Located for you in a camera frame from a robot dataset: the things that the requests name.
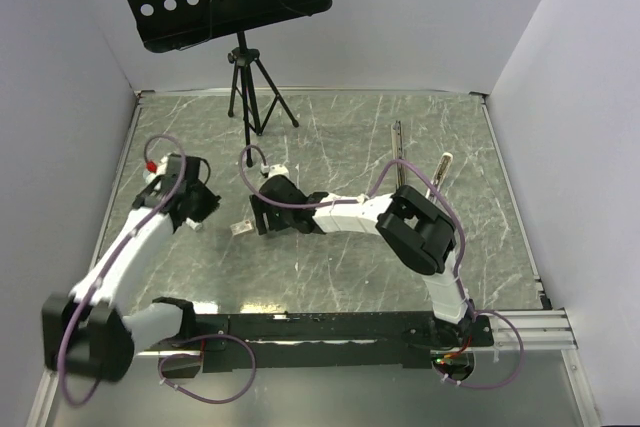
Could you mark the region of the small staple box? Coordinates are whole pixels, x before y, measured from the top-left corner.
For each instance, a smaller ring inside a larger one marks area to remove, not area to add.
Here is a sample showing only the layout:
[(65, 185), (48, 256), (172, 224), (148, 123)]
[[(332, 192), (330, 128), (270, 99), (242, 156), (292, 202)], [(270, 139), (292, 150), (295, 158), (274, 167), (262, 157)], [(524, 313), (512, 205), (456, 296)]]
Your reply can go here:
[(230, 226), (231, 232), (233, 236), (241, 235), (244, 233), (251, 232), (254, 227), (251, 220), (243, 220), (237, 223), (234, 223)]

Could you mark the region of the beige stapler top part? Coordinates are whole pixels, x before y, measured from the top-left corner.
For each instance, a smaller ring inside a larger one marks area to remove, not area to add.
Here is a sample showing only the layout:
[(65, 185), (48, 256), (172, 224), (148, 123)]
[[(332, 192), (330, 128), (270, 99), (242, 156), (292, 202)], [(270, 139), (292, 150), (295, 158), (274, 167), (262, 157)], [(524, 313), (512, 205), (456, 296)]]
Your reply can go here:
[(436, 167), (435, 173), (432, 178), (432, 184), (436, 190), (439, 190), (442, 187), (444, 180), (452, 165), (452, 162), (453, 162), (453, 155), (450, 152), (444, 152), (441, 155), (438, 165)]

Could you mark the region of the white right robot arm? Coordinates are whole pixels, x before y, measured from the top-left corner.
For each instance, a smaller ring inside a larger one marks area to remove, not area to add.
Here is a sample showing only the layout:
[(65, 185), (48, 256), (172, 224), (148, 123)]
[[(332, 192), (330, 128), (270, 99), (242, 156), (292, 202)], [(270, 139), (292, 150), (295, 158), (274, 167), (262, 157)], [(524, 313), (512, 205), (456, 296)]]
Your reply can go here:
[(382, 238), (405, 267), (425, 278), (438, 337), (458, 345), (470, 335), (473, 306), (459, 274), (466, 236), (449, 207), (438, 207), (409, 185), (374, 196), (306, 195), (284, 174), (252, 188), (250, 204), (261, 235), (291, 228), (302, 234)]

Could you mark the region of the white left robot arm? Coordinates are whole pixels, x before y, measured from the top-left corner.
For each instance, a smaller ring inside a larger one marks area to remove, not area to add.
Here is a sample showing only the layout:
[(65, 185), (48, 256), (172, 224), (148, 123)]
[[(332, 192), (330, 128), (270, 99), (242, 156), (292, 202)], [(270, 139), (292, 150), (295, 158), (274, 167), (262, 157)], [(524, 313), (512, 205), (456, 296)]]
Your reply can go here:
[(69, 294), (52, 294), (45, 301), (41, 318), (48, 369), (115, 383), (136, 354), (165, 340), (177, 349), (194, 343), (198, 325), (190, 301), (158, 297), (136, 314), (123, 309), (176, 230), (184, 224), (196, 227), (217, 210), (220, 198), (200, 173), (209, 167), (201, 157), (163, 157), (95, 267)]

